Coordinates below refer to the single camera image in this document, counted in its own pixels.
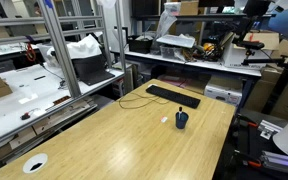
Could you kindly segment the black marker with white band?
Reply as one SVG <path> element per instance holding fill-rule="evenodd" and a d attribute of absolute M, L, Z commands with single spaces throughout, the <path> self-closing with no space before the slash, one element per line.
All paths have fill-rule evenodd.
<path fill-rule="evenodd" d="M 182 107 L 179 107 L 179 112 L 178 112 L 178 118 L 181 120 L 182 119 Z"/>

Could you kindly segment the small white paper tag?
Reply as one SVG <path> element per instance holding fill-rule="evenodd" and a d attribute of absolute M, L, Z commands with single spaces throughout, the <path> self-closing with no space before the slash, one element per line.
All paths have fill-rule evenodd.
<path fill-rule="evenodd" d="M 164 117 L 161 118 L 161 122 L 164 123 L 164 122 L 167 121 L 167 119 L 168 119 L 168 118 L 164 116 Z"/>

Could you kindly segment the black computer keyboard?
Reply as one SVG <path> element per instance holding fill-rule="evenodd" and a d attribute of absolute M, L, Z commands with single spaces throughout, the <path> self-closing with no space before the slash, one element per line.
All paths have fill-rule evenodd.
<path fill-rule="evenodd" d="M 146 92 L 193 109 L 196 109 L 200 103 L 200 100 L 197 98 L 187 96 L 155 85 L 148 87 L 146 89 Z"/>

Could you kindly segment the dark blue plastic cup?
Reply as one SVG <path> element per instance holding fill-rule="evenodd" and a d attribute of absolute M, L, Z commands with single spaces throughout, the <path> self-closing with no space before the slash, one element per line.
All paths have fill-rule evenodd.
<path fill-rule="evenodd" d="M 178 129 L 184 129 L 189 119 L 189 115 L 185 112 L 177 112 L 175 118 L 176 118 L 176 127 Z"/>

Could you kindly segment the black storage bin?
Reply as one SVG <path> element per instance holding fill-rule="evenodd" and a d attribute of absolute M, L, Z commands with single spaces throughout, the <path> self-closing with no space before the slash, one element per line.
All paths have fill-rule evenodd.
<path fill-rule="evenodd" d="M 129 50 L 131 52 L 147 54 L 150 52 L 152 40 L 144 38 L 138 40 L 138 35 L 131 35 L 128 37 Z"/>

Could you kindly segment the black laptop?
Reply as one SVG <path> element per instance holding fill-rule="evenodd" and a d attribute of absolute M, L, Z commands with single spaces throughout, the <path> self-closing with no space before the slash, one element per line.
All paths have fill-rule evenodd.
<path fill-rule="evenodd" d="M 73 59 L 72 63 L 76 76 L 88 86 L 113 77 L 104 68 L 102 55 Z"/>

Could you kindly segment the white cloth on shelf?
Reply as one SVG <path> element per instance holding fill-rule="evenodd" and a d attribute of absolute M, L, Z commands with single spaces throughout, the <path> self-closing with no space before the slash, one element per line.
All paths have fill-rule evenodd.
<path fill-rule="evenodd" d="M 71 59 L 87 58 L 102 54 L 100 44 L 92 35 L 88 35 L 78 42 L 68 43 L 67 49 Z"/>

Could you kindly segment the aluminium frame shelving rack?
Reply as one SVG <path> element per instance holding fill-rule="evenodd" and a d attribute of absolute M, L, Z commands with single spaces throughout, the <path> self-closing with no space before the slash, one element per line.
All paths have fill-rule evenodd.
<path fill-rule="evenodd" d="M 16 134 L 33 124 L 49 117 L 65 107 L 79 101 L 85 96 L 99 90 L 109 83 L 123 77 L 125 70 L 108 69 L 114 76 L 95 85 L 87 86 L 78 82 L 73 64 L 69 55 L 65 38 L 67 36 L 86 34 L 86 29 L 64 32 L 60 28 L 62 17 L 58 16 L 53 0 L 37 0 L 43 16 L 40 18 L 13 18 L 0 19 L 0 26 L 28 25 L 44 23 L 48 33 L 45 35 L 32 35 L 30 37 L 12 37 L 0 39 L 0 44 L 8 42 L 26 42 L 28 40 L 49 39 L 60 63 L 60 71 L 64 75 L 67 88 L 60 90 L 55 80 L 46 77 L 42 71 L 33 66 L 17 71 L 7 79 L 13 93 L 0 99 L 0 145 L 13 138 Z"/>

